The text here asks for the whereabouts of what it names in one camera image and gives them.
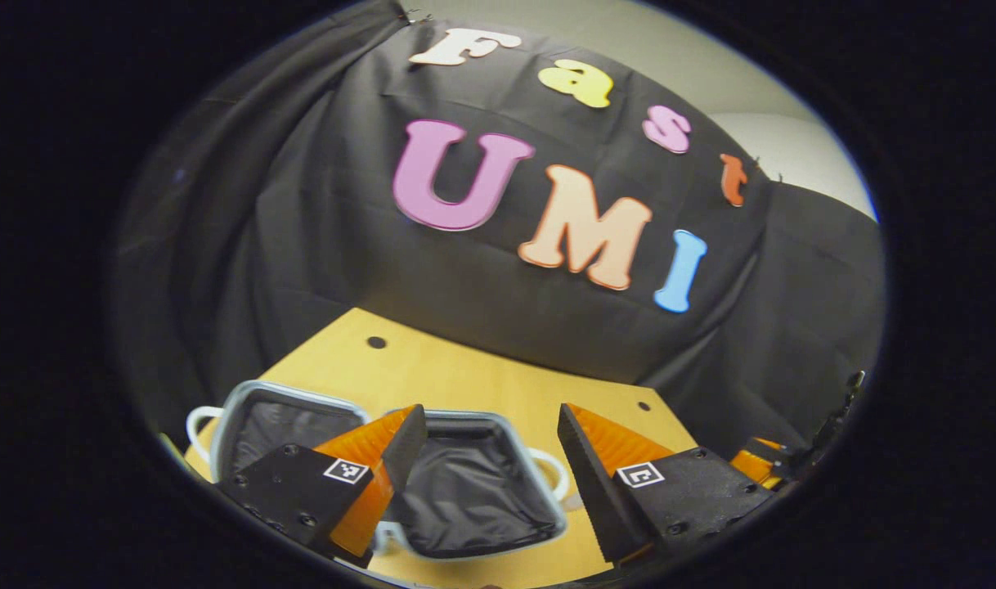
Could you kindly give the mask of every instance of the orange letter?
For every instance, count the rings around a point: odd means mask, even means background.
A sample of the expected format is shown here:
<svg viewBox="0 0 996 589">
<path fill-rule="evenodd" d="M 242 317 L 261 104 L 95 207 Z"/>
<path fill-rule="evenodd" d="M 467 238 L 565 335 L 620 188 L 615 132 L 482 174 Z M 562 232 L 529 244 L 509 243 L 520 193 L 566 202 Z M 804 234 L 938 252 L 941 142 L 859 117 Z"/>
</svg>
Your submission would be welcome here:
<svg viewBox="0 0 996 589">
<path fill-rule="evenodd" d="M 742 171 L 742 161 L 733 155 L 725 153 L 720 154 L 720 161 L 723 161 L 723 177 L 720 178 L 720 184 L 723 187 L 723 198 L 726 198 L 731 206 L 744 205 L 745 199 L 742 198 L 738 187 L 749 182 L 749 178 Z"/>
<path fill-rule="evenodd" d="M 520 245 L 520 258 L 557 268 L 564 261 L 560 243 L 566 235 L 570 272 L 581 272 L 599 254 L 589 266 L 589 280 L 611 290 L 629 288 L 629 266 L 651 209 L 636 198 L 619 198 L 600 218 L 589 176 L 566 165 L 550 165 L 545 172 L 553 180 L 553 193 L 535 238 Z"/>
</svg>

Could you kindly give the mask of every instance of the letter u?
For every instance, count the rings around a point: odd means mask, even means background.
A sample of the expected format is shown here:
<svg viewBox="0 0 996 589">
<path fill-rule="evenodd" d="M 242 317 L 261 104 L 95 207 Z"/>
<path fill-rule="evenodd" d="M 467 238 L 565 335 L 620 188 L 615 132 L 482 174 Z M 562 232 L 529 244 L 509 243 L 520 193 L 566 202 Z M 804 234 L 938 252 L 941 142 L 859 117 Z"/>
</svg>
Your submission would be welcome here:
<svg viewBox="0 0 996 589">
<path fill-rule="evenodd" d="M 436 196 L 433 184 L 446 150 L 465 137 L 465 130 L 442 120 L 422 119 L 408 124 L 407 134 L 410 139 L 393 176 L 393 198 L 405 215 L 441 231 L 468 231 L 486 223 L 498 208 L 516 163 L 535 155 L 534 146 L 516 137 L 482 135 L 483 161 L 473 185 L 461 202 L 450 202 Z"/>
</svg>

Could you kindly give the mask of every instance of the plastic container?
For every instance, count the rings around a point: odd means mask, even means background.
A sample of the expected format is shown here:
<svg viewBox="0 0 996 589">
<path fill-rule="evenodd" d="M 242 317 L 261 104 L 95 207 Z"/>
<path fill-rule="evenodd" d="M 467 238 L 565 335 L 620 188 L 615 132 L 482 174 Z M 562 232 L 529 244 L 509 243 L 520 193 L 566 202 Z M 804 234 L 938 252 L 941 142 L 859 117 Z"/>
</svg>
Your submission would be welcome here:
<svg viewBox="0 0 996 589">
<path fill-rule="evenodd" d="M 210 452 L 196 426 L 217 417 Z M 197 407 L 186 418 L 189 443 L 210 466 L 214 481 L 228 477 L 285 443 L 317 447 L 370 421 L 348 400 L 302 391 L 265 380 L 237 385 L 222 407 Z"/>
<path fill-rule="evenodd" d="M 429 438 L 407 488 L 379 525 L 389 539 L 426 560 L 475 560 L 551 542 L 566 532 L 560 501 L 570 480 L 553 456 L 528 448 L 502 416 L 426 411 Z M 551 465 L 550 487 L 536 461 Z"/>
</svg>

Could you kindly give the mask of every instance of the black fabric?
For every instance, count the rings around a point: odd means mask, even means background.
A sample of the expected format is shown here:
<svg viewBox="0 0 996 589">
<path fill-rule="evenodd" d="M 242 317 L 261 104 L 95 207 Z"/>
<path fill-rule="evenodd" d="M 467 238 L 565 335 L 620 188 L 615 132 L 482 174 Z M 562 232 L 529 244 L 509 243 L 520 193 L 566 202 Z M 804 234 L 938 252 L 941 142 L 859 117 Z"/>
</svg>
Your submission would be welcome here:
<svg viewBox="0 0 996 589">
<path fill-rule="evenodd" d="M 772 184 L 755 266 L 703 350 L 644 381 L 725 459 L 752 436 L 807 447 L 886 320 L 879 226 L 837 200 Z"/>
<path fill-rule="evenodd" d="M 259 230 L 276 218 L 263 193 L 280 190 L 267 179 L 300 120 L 405 26 L 402 12 L 371 0 L 286 38 L 197 101 L 132 186 L 110 260 L 115 355 L 125 387 L 171 439 L 183 439 L 192 407 L 221 405 L 348 310 L 316 294 L 341 272 L 318 272 L 311 251 L 262 253 L 262 240 L 276 240 Z M 312 278 L 281 282 L 280 265 Z"/>
<path fill-rule="evenodd" d="M 165 433 L 180 439 L 189 409 L 220 402 L 353 306 L 520 361 L 651 385 L 725 458 L 753 435 L 802 443 L 846 377 L 871 368 L 883 313 L 872 220 L 770 182 L 701 112 L 607 57 L 486 23 L 404 26 L 400 11 L 357 5 L 260 56 L 195 105 L 136 184 L 116 250 L 118 355 Z M 523 43 L 456 67 L 408 62 L 454 26 Z M 610 107 L 542 85 L 536 72 L 557 59 L 607 72 Z M 654 105 L 688 117 L 688 153 L 645 138 Z M 452 200 L 479 167 L 479 135 L 536 148 L 486 224 L 435 231 L 394 204 L 416 119 L 467 130 L 435 182 Z M 744 208 L 721 195 L 722 153 L 746 165 Z M 588 174 L 600 212 L 625 196 L 652 210 L 628 290 L 518 257 L 551 164 Z M 708 246 L 686 313 L 653 299 L 676 230 Z"/>
<path fill-rule="evenodd" d="M 220 440 L 220 474 L 226 477 L 262 458 L 281 445 L 318 447 L 363 425 L 360 417 L 341 407 L 317 405 L 305 409 L 286 402 L 249 400 L 232 417 L 233 435 Z"/>
<path fill-rule="evenodd" d="M 420 555 L 493 555 L 550 539 L 557 515 L 504 429 L 480 419 L 427 419 L 429 438 L 386 519 Z"/>
</svg>

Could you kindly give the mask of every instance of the orange gripper pad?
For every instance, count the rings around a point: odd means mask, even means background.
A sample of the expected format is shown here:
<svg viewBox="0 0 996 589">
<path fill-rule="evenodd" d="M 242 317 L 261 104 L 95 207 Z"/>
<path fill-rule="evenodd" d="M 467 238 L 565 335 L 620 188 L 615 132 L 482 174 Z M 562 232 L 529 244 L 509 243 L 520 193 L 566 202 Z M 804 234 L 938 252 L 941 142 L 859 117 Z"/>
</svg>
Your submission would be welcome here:
<svg viewBox="0 0 996 589">
<path fill-rule="evenodd" d="M 382 515 L 385 515 L 386 508 L 393 499 L 393 481 L 389 480 L 389 473 L 382 462 L 382 452 L 389 447 L 404 419 L 415 407 L 417 406 L 394 411 L 315 448 L 327 456 L 370 466 L 371 473 L 374 474 L 367 488 L 364 488 L 330 533 L 330 540 L 334 544 L 354 555 L 363 556 L 367 552 L 375 528 L 382 521 Z"/>
<path fill-rule="evenodd" d="M 767 447 L 774 448 L 774 450 L 781 450 L 782 444 L 772 443 L 770 440 L 764 440 L 762 438 L 754 438 L 758 443 L 767 445 Z M 738 451 L 738 455 L 734 456 L 731 460 L 730 465 L 736 467 L 736 469 L 741 470 L 742 474 L 746 477 L 756 481 L 763 488 L 772 488 L 775 484 L 778 484 L 782 480 L 782 477 L 771 476 L 771 470 L 774 470 L 774 463 L 768 460 L 760 458 L 756 454 L 752 454 L 749 451 Z"/>
<path fill-rule="evenodd" d="M 632 429 L 610 421 L 606 417 L 600 417 L 571 403 L 567 403 L 567 407 L 572 410 L 574 418 L 581 426 L 581 431 L 589 439 L 592 450 L 596 452 L 599 462 L 609 477 L 613 477 L 615 470 L 623 466 L 640 465 L 643 462 L 675 454 L 669 448 L 653 443 Z"/>
</svg>

